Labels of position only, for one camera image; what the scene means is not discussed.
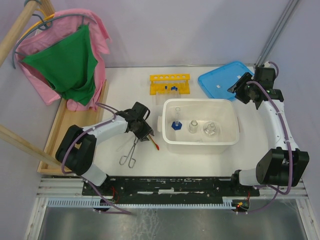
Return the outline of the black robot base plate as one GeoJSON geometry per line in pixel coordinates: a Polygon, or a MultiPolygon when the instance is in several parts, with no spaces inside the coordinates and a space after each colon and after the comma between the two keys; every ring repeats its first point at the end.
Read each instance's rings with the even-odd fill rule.
{"type": "Polygon", "coordinates": [[[250,186],[234,183],[229,177],[112,176],[97,191],[84,183],[82,195],[115,198],[117,204],[170,205],[221,204],[223,197],[258,197],[250,186]]]}

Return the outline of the small glass flask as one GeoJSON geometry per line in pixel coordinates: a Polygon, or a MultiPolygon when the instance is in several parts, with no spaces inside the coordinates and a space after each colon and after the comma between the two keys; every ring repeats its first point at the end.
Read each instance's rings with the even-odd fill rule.
{"type": "Polygon", "coordinates": [[[203,126],[203,132],[207,136],[213,136],[217,132],[216,124],[213,121],[208,121],[203,126]]]}

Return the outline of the small glass beaker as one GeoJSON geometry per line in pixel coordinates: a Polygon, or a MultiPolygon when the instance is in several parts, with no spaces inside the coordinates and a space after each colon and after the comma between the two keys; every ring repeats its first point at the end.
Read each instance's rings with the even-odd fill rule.
{"type": "Polygon", "coordinates": [[[199,124],[196,120],[192,120],[189,123],[188,130],[191,134],[195,134],[198,131],[199,124]]]}

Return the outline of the metal crucible tongs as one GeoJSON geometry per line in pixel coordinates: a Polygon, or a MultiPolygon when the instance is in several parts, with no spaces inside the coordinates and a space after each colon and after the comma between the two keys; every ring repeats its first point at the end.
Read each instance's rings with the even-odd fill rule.
{"type": "Polygon", "coordinates": [[[121,166],[123,166],[125,163],[128,163],[128,167],[130,169],[132,169],[135,166],[136,160],[133,158],[133,155],[134,155],[134,152],[135,152],[136,145],[137,145],[138,141],[139,141],[138,138],[135,137],[134,141],[133,141],[133,144],[132,144],[132,147],[130,148],[128,154],[121,156],[121,158],[119,160],[119,164],[121,166]]]}

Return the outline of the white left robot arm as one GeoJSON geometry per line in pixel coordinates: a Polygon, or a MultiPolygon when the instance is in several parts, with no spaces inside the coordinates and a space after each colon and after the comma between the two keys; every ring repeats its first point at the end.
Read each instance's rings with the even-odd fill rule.
{"type": "Polygon", "coordinates": [[[111,112],[112,117],[86,127],[70,126],[55,153],[55,159],[61,163],[64,174],[76,174],[92,183],[99,195],[106,195],[111,183],[109,176],[94,163],[96,147],[114,136],[129,132],[134,134],[136,141],[148,141],[148,136],[153,136],[154,131],[147,123],[151,111],[140,102],[121,111],[100,102],[96,105],[111,112]]]}

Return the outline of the blue plastic bin lid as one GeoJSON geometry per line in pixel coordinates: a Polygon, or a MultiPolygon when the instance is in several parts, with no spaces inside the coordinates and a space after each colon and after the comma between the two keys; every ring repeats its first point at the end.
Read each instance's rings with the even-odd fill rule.
{"type": "Polygon", "coordinates": [[[235,94],[228,92],[228,89],[245,73],[254,74],[242,62],[233,61],[200,75],[197,82],[208,98],[234,101],[235,94]]]}

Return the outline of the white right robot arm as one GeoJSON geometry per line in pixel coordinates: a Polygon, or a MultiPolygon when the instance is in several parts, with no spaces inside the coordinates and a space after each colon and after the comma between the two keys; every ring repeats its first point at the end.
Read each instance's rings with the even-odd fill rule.
{"type": "Polygon", "coordinates": [[[310,161],[308,152],[299,149],[290,132],[282,91],[274,88],[278,71],[277,67],[266,64],[257,66],[254,74],[244,73],[228,89],[242,103],[255,104],[269,146],[255,168],[237,170],[232,175],[234,180],[229,183],[229,189],[236,196],[246,192],[248,186],[286,187],[282,194],[287,195],[299,183],[310,161]]]}

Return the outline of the red orange stirring rod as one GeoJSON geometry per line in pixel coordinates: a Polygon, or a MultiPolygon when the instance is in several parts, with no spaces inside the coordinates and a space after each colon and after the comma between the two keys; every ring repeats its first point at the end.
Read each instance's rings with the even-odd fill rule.
{"type": "Polygon", "coordinates": [[[155,148],[159,151],[160,147],[159,145],[153,140],[153,138],[151,137],[151,135],[148,136],[150,141],[153,143],[153,145],[155,146],[155,148]]]}

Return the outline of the yellow test tube rack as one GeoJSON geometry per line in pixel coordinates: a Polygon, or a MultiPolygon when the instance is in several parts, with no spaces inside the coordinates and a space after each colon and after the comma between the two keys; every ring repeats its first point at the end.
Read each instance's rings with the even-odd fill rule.
{"type": "Polygon", "coordinates": [[[189,73],[171,73],[171,74],[154,74],[149,76],[149,94],[166,95],[166,94],[190,94],[190,74],[189,73]],[[177,87],[178,90],[171,90],[171,87],[177,87]]]}

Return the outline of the white plastic storage bin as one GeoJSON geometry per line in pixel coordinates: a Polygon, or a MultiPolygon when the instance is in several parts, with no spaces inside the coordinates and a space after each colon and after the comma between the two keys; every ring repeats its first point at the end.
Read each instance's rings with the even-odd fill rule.
{"type": "Polygon", "coordinates": [[[176,154],[221,154],[240,138],[238,117],[231,101],[226,99],[172,98],[163,104],[158,117],[158,131],[167,149],[176,154]],[[174,130],[175,109],[180,107],[181,130],[174,130]],[[189,132],[192,120],[198,122],[196,133],[189,132]],[[217,131],[208,136],[204,124],[214,122],[217,131]]]}

